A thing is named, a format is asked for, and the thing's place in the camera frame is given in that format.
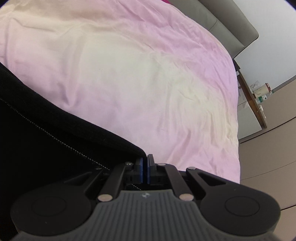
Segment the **black cloth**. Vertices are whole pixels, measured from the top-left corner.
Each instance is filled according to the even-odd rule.
[[[21,194],[91,167],[146,158],[127,140],[69,114],[25,86],[0,63],[0,239],[16,230]]]

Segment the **silver pin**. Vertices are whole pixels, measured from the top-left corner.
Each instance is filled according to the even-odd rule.
[[[101,194],[98,196],[98,200],[101,202],[109,202],[113,199],[110,194]]]
[[[179,199],[182,201],[192,201],[194,199],[194,196],[190,193],[183,193],[179,196]]]

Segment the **white logo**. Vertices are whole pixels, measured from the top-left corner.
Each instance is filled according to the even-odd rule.
[[[142,194],[142,197],[143,197],[143,198],[148,198],[149,196],[150,196],[150,194],[147,193],[147,192]]]

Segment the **gray ribbed cover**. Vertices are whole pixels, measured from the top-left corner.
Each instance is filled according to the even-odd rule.
[[[77,229],[58,236],[37,237],[24,232],[13,241],[279,241],[271,232],[238,237],[211,226],[194,202],[176,198],[172,190],[121,191],[116,200],[99,203]]]

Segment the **bed sheet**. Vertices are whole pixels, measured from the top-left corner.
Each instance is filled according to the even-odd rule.
[[[0,61],[59,108],[179,170],[239,182],[237,79],[221,43],[160,0],[10,0]]]

